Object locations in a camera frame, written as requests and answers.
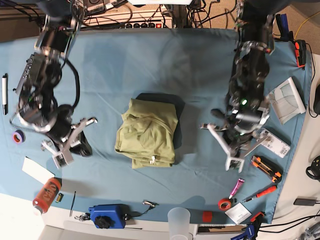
olive green cloth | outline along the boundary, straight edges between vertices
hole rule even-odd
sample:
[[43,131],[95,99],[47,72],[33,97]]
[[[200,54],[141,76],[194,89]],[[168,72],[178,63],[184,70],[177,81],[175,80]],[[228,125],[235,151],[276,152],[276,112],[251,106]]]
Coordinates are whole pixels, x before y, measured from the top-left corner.
[[173,104],[131,99],[121,115],[115,151],[132,159],[132,168],[171,167],[175,162],[173,144],[178,124]]

orange box cutter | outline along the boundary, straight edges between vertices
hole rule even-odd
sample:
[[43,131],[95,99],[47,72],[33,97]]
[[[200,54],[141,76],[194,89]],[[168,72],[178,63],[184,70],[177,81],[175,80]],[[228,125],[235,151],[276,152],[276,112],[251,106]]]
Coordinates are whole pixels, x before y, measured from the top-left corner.
[[273,183],[278,184],[282,179],[282,171],[280,167],[273,162],[259,156],[252,156],[251,164],[264,172]]

blue clamp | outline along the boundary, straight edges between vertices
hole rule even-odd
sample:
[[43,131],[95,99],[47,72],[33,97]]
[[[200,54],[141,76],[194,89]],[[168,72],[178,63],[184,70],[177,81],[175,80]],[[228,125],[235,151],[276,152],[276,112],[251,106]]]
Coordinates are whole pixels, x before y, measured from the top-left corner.
[[249,224],[244,233],[231,238],[231,240],[240,240],[240,239],[251,239],[255,235],[255,227],[252,224]]

screwdriver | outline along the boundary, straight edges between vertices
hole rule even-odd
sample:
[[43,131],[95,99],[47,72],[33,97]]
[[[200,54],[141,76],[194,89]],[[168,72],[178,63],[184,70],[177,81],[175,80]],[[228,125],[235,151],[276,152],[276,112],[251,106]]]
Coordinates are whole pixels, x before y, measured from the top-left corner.
[[266,190],[264,190],[264,191],[262,191],[262,192],[259,192],[257,195],[255,195],[255,196],[253,196],[253,197],[247,198],[246,200],[244,200],[244,203],[249,202],[249,201],[251,201],[252,199],[257,199],[257,198],[260,198],[260,197],[262,197],[262,196],[264,196],[264,195],[267,195],[267,194],[269,194],[269,193],[272,193],[272,192],[274,192],[276,189],[277,189],[277,185],[273,185],[273,186],[267,188]]

white paper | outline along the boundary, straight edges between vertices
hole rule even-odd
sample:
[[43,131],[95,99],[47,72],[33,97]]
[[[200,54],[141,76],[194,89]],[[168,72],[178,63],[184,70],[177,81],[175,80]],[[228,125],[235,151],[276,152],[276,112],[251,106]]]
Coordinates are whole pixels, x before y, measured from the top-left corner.
[[225,212],[225,214],[237,225],[241,224],[244,220],[251,216],[251,212],[249,212],[248,209],[242,205],[242,203],[238,203],[234,207],[230,208]]
[[43,185],[46,184],[50,178],[55,176],[52,172],[27,157],[24,158],[22,171],[38,180]]
[[297,114],[306,112],[305,105],[301,100],[292,77],[289,77],[272,90],[268,94],[268,99],[281,124],[285,124]]

